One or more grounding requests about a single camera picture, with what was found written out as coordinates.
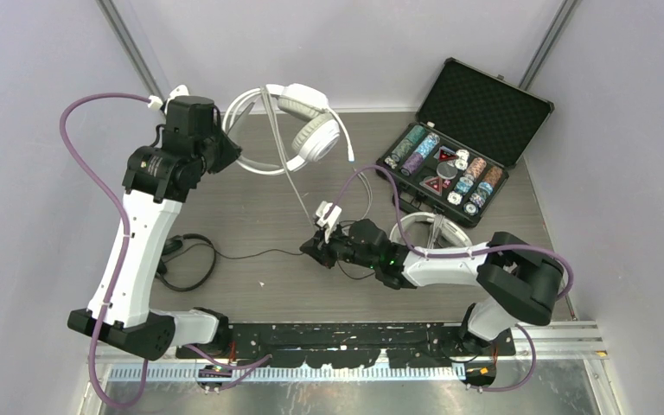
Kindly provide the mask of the small white headphones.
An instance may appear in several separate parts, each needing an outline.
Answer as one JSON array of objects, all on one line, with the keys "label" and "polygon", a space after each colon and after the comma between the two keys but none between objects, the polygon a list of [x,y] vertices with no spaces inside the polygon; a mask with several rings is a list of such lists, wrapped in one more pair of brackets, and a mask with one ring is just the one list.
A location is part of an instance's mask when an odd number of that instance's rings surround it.
[{"label": "small white headphones", "polygon": [[322,160],[340,140],[348,147],[348,160],[355,159],[348,130],[330,106],[328,97],[311,86],[292,83],[267,84],[247,90],[227,108],[221,125],[233,140],[239,139],[243,118],[260,103],[270,116],[271,131],[280,152],[277,165],[240,156],[237,164],[261,176],[279,176],[299,171]]}]

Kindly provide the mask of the black headphones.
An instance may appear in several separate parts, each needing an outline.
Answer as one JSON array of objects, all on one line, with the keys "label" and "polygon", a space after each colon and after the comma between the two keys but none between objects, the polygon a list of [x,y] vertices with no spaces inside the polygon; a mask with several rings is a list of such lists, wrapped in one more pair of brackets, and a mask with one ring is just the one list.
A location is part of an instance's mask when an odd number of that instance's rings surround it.
[{"label": "black headphones", "polygon": [[195,291],[214,275],[218,258],[207,236],[199,233],[170,236],[163,242],[154,279],[173,292]]}]

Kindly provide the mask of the large white grey headphones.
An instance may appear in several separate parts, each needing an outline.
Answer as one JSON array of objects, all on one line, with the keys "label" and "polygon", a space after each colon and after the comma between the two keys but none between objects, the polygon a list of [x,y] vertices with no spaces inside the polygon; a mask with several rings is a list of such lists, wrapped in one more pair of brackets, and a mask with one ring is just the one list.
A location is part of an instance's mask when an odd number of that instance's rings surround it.
[{"label": "large white grey headphones", "polygon": [[417,212],[407,214],[401,218],[400,226],[394,225],[388,238],[392,242],[404,244],[406,237],[423,237],[423,231],[427,232],[425,246],[427,248],[448,248],[472,246],[473,242],[464,230],[453,220],[445,218],[441,214]]}]

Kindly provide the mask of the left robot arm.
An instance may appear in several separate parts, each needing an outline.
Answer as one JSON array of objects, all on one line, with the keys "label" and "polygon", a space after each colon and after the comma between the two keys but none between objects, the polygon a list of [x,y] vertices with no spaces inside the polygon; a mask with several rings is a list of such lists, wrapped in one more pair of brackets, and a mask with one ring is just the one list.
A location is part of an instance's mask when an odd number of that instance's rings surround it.
[{"label": "left robot arm", "polygon": [[155,129],[155,142],[128,157],[123,196],[109,195],[120,215],[109,261],[93,298],[70,312],[67,326],[148,361],[186,344],[219,358],[231,344],[226,316],[204,308],[151,310],[150,293],[169,230],[189,192],[205,174],[233,164],[241,148],[222,130],[220,110],[209,98],[145,101],[163,111],[165,120]]}]

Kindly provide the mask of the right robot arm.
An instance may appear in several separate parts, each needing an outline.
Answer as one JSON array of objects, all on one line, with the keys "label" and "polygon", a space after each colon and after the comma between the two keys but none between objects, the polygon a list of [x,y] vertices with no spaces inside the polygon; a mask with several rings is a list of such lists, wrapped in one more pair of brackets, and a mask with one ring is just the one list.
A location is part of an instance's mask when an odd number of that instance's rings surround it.
[{"label": "right robot arm", "polygon": [[424,248],[390,240],[370,220],[358,220],[348,230],[321,228],[300,251],[326,268],[338,263],[369,268],[394,290],[481,287],[488,296],[467,308],[458,333],[462,349],[474,355],[517,323],[549,325],[565,271],[551,252],[511,233],[496,232],[475,246]]}]

